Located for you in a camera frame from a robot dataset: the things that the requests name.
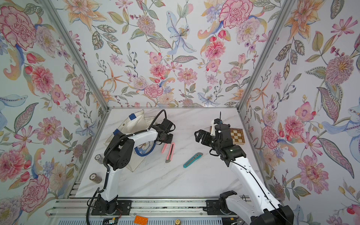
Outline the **short pink utility knife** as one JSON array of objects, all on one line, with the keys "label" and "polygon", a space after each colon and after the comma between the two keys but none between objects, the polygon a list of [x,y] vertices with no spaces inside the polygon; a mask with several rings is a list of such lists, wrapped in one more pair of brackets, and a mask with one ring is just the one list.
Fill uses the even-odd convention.
[{"label": "short pink utility knife", "polygon": [[162,151],[161,151],[161,153],[163,154],[164,152],[165,152],[165,150],[167,149],[167,144],[165,143],[164,144],[164,146],[163,146],[163,148],[162,148]]}]

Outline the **teal utility knife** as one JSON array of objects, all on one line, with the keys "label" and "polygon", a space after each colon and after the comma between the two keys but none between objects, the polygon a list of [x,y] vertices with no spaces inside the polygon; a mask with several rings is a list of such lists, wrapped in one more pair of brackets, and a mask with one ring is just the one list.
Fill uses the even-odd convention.
[{"label": "teal utility knife", "polygon": [[183,168],[189,167],[191,164],[193,164],[195,161],[200,159],[202,156],[203,156],[203,153],[201,153],[201,152],[196,153],[183,165]]}]

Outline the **long pink utility knife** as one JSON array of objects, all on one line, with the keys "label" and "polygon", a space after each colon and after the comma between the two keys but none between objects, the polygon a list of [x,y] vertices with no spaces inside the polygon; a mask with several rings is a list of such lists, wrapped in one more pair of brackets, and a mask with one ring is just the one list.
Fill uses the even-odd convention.
[{"label": "long pink utility knife", "polygon": [[170,150],[168,152],[168,155],[166,157],[166,163],[170,163],[172,158],[173,158],[173,154],[174,154],[174,148],[175,148],[175,143],[171,143],[170,145]]}]

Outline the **white canvas tote pouch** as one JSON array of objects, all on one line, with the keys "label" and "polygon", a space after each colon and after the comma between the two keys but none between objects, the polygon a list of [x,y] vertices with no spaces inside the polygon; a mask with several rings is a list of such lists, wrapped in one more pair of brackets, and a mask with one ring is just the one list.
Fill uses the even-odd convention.
[{"label": "white canvas tote pouch", "polygon": [[133,172],[154,150],[158,139],[158,131],[153,128],[154,119],[146,117],[144,110],[132,113],[108,137],[103,160],[107,173],[124,168]]}]

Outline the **blue knitted pouch handle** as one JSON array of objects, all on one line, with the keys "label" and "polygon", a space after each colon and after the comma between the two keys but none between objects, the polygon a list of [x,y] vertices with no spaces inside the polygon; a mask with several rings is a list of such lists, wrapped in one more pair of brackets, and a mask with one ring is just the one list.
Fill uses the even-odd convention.
[{"label": "blue knitted pouch handle", "polygon": [[[135,133],[137,131],[147,129],[152,123],[155,117],[146,117],[144,110],[137,111],[130,114],[126,120],[113,132],[115,136],[117,133],[121,132],[123,134]],[[140,157],[145,157],[149,155],[155,148],[154,141],[145,142],[134,148],[135,153]]]}]

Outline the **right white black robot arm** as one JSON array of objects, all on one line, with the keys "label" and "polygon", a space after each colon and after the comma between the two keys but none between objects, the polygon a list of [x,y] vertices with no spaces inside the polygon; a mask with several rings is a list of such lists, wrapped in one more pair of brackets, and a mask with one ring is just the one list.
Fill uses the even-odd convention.
[{"label": "right white black robot arm", "polygon": [[212,126],[211,134],[205,130],[194,133],[196,142],[215,151],[226,166],[238,177],[248,192],[251,202],[247,202],[235,191],[227,191],[219,196],[221,211],[234,213],[247,225],[291,225],[294,213],[289,206],[283,206],[261,182],[253,170],[244,150],[233,143],[229,124],[220,120]]}]

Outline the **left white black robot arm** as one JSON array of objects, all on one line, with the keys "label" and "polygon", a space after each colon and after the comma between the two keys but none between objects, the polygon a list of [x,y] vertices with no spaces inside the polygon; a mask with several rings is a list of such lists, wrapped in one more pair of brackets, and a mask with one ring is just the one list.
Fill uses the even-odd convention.
[{"label": "left white black robot arm", "polygon": [[117,210],[118,184],[116,178],[129,164],[134,148],[151,141],[170,144],[173,140],[172,132],[175,129],[175,124],[165,118],[162,123],[151,124],[147,129],[135,133],[114,132],[114,137],[105,151],[103,160],[106,168],[104,186],[101,190],[97,190],[97,203],[102,212],[110,215]]}]

